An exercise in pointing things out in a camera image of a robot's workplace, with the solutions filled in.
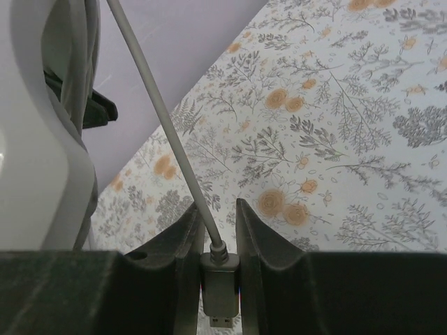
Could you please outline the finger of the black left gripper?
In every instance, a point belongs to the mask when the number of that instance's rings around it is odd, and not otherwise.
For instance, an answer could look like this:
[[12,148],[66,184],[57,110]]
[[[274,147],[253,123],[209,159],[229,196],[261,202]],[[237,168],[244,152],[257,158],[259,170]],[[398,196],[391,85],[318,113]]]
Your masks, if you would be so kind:
[[[45,83],[54,92],[57,99],[61,100],[62,80],[54,73],[44,72]],[[106,126],[110,121],[118,119],[117,106],[108,98],[97,92],[92,91],[87,99],[85,113],[83,117],[83,128],[98,128]]]

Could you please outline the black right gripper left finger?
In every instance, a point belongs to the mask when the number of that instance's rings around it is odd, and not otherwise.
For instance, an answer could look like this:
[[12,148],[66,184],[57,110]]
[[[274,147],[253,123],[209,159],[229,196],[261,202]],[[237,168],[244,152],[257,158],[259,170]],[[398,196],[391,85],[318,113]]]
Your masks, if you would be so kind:
[[205,227],[191,205],[127,254],[1,254],[2,334],[195,334]]

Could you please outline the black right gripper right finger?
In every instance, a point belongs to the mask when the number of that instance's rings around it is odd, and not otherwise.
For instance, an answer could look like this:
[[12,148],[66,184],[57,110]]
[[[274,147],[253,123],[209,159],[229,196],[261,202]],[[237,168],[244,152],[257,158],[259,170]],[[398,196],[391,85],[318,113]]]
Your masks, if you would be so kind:
[[446,256],[303,251],[236,204],[244,334],[445,334]]

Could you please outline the white over-ear headphones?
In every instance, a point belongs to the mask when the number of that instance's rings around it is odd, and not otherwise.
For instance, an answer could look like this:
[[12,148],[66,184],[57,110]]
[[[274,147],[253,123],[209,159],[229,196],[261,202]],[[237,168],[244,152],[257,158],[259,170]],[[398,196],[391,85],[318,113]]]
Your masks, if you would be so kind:
[[97,1],[1,2],[1,249],[80,250],[98,200],[82,141]]

